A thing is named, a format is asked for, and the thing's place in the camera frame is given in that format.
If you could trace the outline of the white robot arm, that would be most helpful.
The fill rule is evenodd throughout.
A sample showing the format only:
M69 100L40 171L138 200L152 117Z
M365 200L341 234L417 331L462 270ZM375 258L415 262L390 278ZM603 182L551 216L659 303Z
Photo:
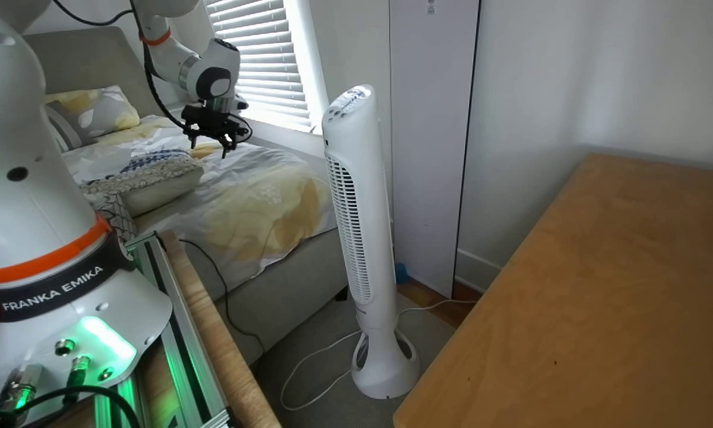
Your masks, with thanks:
M37 370L57 388L84 359L114 385L171 317L54 146L45 74L0 17L0 395Z

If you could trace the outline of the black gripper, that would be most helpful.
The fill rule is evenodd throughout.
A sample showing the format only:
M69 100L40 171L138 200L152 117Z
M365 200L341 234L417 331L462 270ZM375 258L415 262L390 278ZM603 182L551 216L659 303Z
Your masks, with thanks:
M188 105L180 112L180 119L190 152L197 149L199 134L221 143L221 156L229 156L237 146L237 143L249 139L252 125L241 117L243 108L247 108L247 101L243 96L236 96L229 108L220 108L211 101L205 101L199 106Z

